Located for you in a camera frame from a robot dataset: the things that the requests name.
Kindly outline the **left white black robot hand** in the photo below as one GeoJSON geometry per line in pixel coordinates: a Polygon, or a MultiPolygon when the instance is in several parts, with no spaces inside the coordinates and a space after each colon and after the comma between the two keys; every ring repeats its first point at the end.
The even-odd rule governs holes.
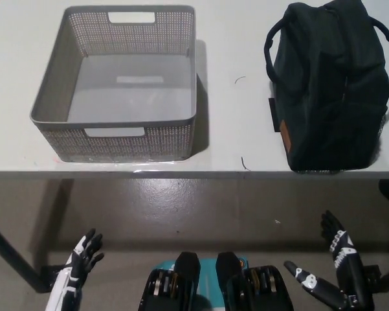
{"type": "Polygon", "coordinates": [[[102,234],[90,229],[72,250],[58,272],[47,301],[46,311],[77,311],[82,301],[82,289],[96,263],[104,258],[100,252],[102,234]]]}

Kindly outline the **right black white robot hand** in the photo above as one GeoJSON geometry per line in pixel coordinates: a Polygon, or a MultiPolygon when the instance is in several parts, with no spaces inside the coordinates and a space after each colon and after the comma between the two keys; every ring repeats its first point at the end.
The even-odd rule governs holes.
{"type": "Polygon", "coordinates": [[[322,214],[322,237],[329,246],[338,285],[315,276],[294,262],[284,262],[285,268],[302,288],[332,310],[374,310],[375,303],[369,289],[361,256],[348,232],[331,211],[322,214]]]}

